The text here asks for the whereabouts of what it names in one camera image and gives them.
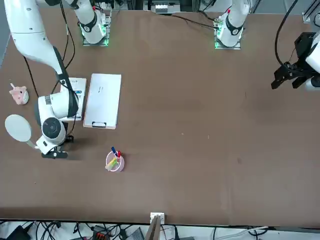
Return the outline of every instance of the white box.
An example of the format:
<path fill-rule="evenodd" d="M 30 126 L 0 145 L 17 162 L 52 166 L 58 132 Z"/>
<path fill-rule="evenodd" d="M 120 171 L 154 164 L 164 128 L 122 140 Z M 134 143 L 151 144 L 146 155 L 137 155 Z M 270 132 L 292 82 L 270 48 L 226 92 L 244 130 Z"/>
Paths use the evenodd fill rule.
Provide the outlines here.
<path fill-rule="evenodd" d="M 78 96 L 78 111 L 76 112 L 76 117 L 63 117 L 60 118 L 61 121 L 81 121 L 82 120 L 82 110 L 84 108 L 84 99 L 85 99 L 85 94 L 86 94 L 86 83 L 87 80 L 85 78 L 77 78 L 77 77 L 70 77 L 69 78 L 71 87 L 73 91 L 76 93 Z M 64 86 L 60 86 L 60 92 L 64 91 L 69 91 L 67 88 Z"/>

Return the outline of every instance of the red pen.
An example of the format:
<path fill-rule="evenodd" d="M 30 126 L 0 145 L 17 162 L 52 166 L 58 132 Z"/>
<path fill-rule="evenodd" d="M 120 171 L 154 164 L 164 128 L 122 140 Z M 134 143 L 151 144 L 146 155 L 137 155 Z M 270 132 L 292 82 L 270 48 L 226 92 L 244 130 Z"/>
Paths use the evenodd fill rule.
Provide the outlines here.
<path fill-rule="evenodd" d="M 121 152 L 118 151 L 118 157 L 117 157 L 117 159 L 116 159 L 116 161 L 117 161 L 118 163 L 120 163 L 120 157 L 121 157 Z"/>

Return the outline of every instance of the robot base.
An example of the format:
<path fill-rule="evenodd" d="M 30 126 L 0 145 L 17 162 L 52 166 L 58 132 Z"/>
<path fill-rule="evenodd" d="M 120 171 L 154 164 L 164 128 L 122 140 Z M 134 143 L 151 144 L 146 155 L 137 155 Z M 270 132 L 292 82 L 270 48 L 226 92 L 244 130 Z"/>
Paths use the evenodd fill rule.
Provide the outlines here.
<path fill-rule="evenodd" d="M 68 123 L 62 122 L 65 128 L 65 131 L 68 130 Z M 41 156 L 44 159 L 66 159 L 68 157 L 68 153 L 63 150 L 65 143 L 73 143 L 74 142 L 74 136 L 68 135 L 66 136 L 64 142 L 60 144 L 59 146 L 55 146 L 53 149 L 51 149 L 47 154 L 41 153 Z"/>
<path fill-rule="evenodd" d="M 214 27 L 218 27 L 219 30 L 217 29 L 214 29 L 214 32 L 213 32 L 213 36 L 214 36 L 214 49 L 233 49 L 233 50 L 240 50 L 241 49 L 241 45 L 240 45 L 240 39 L 241 39 L 241 36 L 242 36 L 242 31 L 240 32 L 240 38 L 239 38 L 239 41 L 238 43 L 233 46 L 233 47 L 228 47 L 228 46 L 225 46 L 223 45 L 223 43 L 218 39 L 218 35 L 220 34 L 220 29 L 223 27 L 224 25 L 224 22 L 222 19 L 218 19 L 218 20 L 215 20 L 213 21 L 213 26 Z"/>
<path fill-rule="evenodd" d="M 104 11 L 105 13 L 105 25 L 101 29 L 103 32 L 105 32 L 105 36 L 95 44 L 91 44 L 87 42 L 85 38 L 83 38 L 82 45 L 83 46 L 102 46 L 102 47 L 107 47 L 109 45 L 109 38 L 110 38 L 110 25 L 111 25 L 111 15 L 112 15 L 112 9 L 109 11 Z"/>

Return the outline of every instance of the marker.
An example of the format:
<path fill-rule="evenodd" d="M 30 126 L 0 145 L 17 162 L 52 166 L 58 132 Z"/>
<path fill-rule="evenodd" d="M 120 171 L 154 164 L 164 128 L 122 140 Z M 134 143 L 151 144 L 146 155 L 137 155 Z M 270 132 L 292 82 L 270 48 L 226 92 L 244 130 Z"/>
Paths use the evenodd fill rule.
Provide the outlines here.
<path fill-rule="evenodd" d="M 116 161 L 117 161 L 118 163 L 120 163 L 120 157 L 121 157 L 121 152 L 118 151 L 118 157 L 117 157 L 117 159 L 116 159 Z"/>
<path fill-rule="evenodd" d="M 105 168 L 110 171 L 117 163 L 117 158 L 114 157 L 106 166 Z"/>
<path fill-rule="evenodd" d="M 116 157 L 118 157 L 118 154 L 117 154 L 116 149 L 115 149 L 114 146 L 111 147 L 111 150 L 112 150 L 113 154 L 114 154 Z"/>

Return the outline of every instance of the round mirror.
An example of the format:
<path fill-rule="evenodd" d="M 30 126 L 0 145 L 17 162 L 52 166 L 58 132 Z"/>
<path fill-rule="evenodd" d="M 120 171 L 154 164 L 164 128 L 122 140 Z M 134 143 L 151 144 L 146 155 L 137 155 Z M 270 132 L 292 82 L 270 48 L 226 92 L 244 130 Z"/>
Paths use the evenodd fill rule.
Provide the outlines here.
<path fill-rule="evenodd" d="M 20 142 L 28 142 L 31 139 L 31 126 L 22 116 L 12 114 L 4 121 L 8 134 Z"/>

